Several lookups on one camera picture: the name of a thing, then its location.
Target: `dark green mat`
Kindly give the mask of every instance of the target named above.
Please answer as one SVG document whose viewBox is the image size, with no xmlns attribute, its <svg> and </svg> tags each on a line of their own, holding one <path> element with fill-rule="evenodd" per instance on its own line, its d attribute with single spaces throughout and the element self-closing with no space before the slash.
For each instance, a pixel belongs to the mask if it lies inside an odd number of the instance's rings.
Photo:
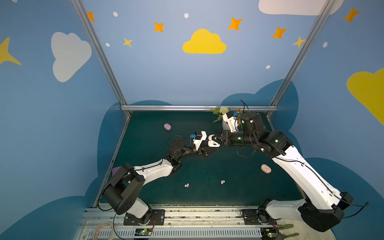
<svg viewBox="0 0 384 240">
<path fill-rule="evenodd" d="M 212 123 L 216 117 L 210 112 L 133 112 L 114 167 L 160 160 L 167 153 L 167 139 L 172 135 L 189 139 L 196 130 L 216 134 L 222 130 L 221 122 Z M 165 123 L 172 126 L 170 131 L 164 129 Z M 253 150 L 252 147 L 237 149 L 245 156 Z M 251 158 L 243 158 L 237 155 L 235 147 L 220 147 L 202 161 L 195 156 L 182 162 L 175 174 L 146 184 L 139 197 L 149 204 L 191 205 L 260 205 L 266 198 L 301 199 L 292 178 L 258 152 Z M 270 166 L 272 172 L 262 172 L 262 164 Z"/>
</svg>

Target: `yellow star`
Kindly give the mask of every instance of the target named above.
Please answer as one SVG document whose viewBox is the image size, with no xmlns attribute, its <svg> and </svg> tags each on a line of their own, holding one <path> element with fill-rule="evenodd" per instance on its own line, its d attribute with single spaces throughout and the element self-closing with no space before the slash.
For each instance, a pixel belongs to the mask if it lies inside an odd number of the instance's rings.
<svg viewBox="0 0 384 240">
<path fill-rule="evenodd" d="M 0 64 L 5 61 L 10 61 L 21 65 L 14 57 L 8 53 L 9 38 L 6 38 L 2 44 L 0 44 Z"/>
<path fill-rule="evenodd" d="M 164 23 L 156 23 L 155 22 L 155 31 L 161 31 L 163 33 L 163 25 L 164 25 Z"/>
<path fill-rule="evenodd" d="M 304 41 L 305 41 L 305 39 L 301 39 L 301 36 L 299 36 L 299 40 L 298 40 L 296 43 L 292 44 L 292 46 L 293 46 L 293 45 L 298 45 L 299 48 L 300 48 L 301 44 L 302 44 Z"/>
<path fill-rule="evenodd" d="M 129 45 L 131 48 L 132 48 L 132 46 L 131 46 L 131 42 L 132 42 L 132 40 L 126 40 L 125 38 L 124 38 L 124 40 L 125 40 L 125 43 L 123 44 L 123 45 Z"/>
<path fill-rule="evenodd" d="M 95 19 L 93 18 L 93 12 L 88 13 L 89 20 L 95 22 Z"/>
<path fill-rule="evenodd" d="M 349 23 L 352 22 L 352 19 L 358 14 L 358 11 L 355 11 L 354 8 L 351 9 L 349 14 L 344 18 L 344 20 L 348 20 Z"/>
<path fill-rule="evenodd" d="M 243 20 L 242 19 L 236 20 L 236 19 L 232 18 L 232 23 L 229 26 L 228 30 L 236 29 L 238 31 L 239 30 L 239 24 L 241 23 L 241 21 L 243 21 Z"/>
<path fill-rule="evenodd" d="M 276 29 L 276 33 L 275 33 L 275 35 L 272 38 L 280 38 L 281 39 L 281 37 L 283 36 L 283 33 L 285 32 L 285 30 L 287 30 L 287 28 L 286 29 L 277 28 Z"/>
</svg>

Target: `beige cloth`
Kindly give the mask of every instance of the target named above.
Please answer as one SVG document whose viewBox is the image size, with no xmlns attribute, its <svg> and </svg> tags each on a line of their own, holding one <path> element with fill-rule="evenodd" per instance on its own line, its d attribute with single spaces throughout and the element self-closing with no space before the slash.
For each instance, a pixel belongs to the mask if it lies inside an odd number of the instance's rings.
<svg viewBox="0 0 384 240">
<path fill-rule="evenodd" d="M 291 219 L 280 219 L 277 220 L 280 225 L 293 224 L 293 228 L 281 230 L 280 232 L 288 235 L 292 233 L 299 233 L 296 237 L 286 238 L 286 240 L 336 240 L 333 232 L 329 229 L 325 232 L 318 232 L 315 229 L 308 226 L 305 222 L 291 220 Z"/>
</svg>

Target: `white cloud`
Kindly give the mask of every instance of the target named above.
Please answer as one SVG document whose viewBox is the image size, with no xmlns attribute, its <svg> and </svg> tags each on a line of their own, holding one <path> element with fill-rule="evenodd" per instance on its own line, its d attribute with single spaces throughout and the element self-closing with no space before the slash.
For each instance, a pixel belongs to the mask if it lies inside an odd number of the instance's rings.
<svg viewBox="0 0 384 240">
<path fill-rule="evenodd" d="M 91 45 L 76 34 L 56 32 L 52 35 L 53 74 L 60 82 L 68 81 L 91 57 Z"/>
<path fill-rule="evenodd" d="M 331 14 L 336 12 L 344 0 L 336 0 Z M 259 9 L 266 14 L 319 15 L 326 0 L 260 0 Z"/>
</svg>

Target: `cloud decoration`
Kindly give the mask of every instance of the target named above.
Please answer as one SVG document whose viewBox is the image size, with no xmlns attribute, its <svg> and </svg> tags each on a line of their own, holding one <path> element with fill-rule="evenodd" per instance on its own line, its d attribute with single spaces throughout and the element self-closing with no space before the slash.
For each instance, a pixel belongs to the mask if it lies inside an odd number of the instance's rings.
<svg viewBox="0 0 384 240">
<path fill-rule="evenodd" d="M 53 74 L 62 83 L 68 81 L 92 55 L 91 45 L 74 33 L 54 33 L 51 47 L 56 59 L 53 63 Z"/>
<path fill-rule="evenodd" d="M 183 45 L 186 53 L 223 53 L 227 46 L 221 42 L 219 35 L 210 33 L 207 29 L 199 29 L 193 33 L 191 40 Z"/>
<path fill-rule="evenodd" d="M 382 124 L 384 124 L 384 68 L 376 73 L 358 72 L 349 77 L 347 88 Z"/>
<path fill-rule="evenodd" d="M 336 12 L 344 0 L 336 0 L 331 14 Z M 259 10 L 266 14 L 319 15 L 326 0 L 260 0 Z"/>
</svg>

